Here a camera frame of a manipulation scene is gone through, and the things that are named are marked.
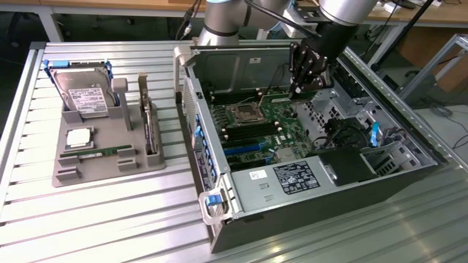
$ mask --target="hard drive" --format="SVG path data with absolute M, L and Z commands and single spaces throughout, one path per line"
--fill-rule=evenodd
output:
M 82 118 L 109 116 L 109 107 L 119 106 L 111 89 L 110 66 L 103 62 L 54 61 L 50 77 L 62 95 L 66 110 L 79 111 Z

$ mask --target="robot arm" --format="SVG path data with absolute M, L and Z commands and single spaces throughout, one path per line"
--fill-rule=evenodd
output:
M 310 31 L 281 14 L 291 0 L 207 0 L 206 26 L 199 45 L 237 45 L 242 26 L 271 29 L 278 22 L 305 33 L 302 43 L 290 48 L 291 98 L 327 86 L 327 68 L 343 52 L 359 24 L 378 0 L 321 0 L 317 10 L 317 32 Z

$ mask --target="floor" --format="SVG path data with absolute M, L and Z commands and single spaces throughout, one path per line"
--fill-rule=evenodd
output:
M 19 44 L 14 47 L 6 37 L 10 26 L 13 13 L 0 13 L 0 79 L 2 102 L 0 102 L 0 130 L 3 130 L 7 120 L 11 102 L 15 96 L 18 82 L 21 80 L 23 63 L 29 54 L 29 47 L 34 41 L 49 41 L 49 37 L 35 15 L 26 15 L 19 22 L 18 28 L 13 34 L 13 41 Z M 181 18 L 147 18 L 147 17 L 123 17 L 123 16 L 90 16 L 90 15 L 61 15 L 58 21 L 62 23 L 66 41 L 162 41 L 174 39 Z M 198 36 L 203 28 L 203 19 L 197 19 L 191 36 Z M 370 46 L 370 41 L 363 37 L 367 27 L 358 32 L 357 39 L 350 46 L 358 54 L 363 53 Z M 258 30 L 254 27 L 241 29 L 241 37 L 255 39 Z M 270 38 L 286 38 L 285 32 L 270 35 Z M 375 49 L 369 52 L 366 59 L 371 57 Z M 385 66 L 407 66 L 410 63 L 399 54 L 393 54 Z

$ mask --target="aluminum table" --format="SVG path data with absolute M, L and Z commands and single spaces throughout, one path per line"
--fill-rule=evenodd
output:
M 30 51 L 0 141 L 0 262 L 468 262 L 462 169 L 433 175 L 385 203 L 210 253 L 173 85 L 181 44 L 193 42 L 49 43 Z M 106 58 L 115 76 L 130 80 L 130 102 L 139 98 L 138 73 L 149 73 L 169 167 L 54 188 L 62 100 L 42 60 Z

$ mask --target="blue ram slot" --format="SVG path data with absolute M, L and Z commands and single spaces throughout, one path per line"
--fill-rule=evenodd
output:
M 263 148 L 263 144 L 246 146 L 243 148 L 227 149 L 225 150 L 225 155 L 238 155 L 245 152 L 257 152 L 261 151 Z

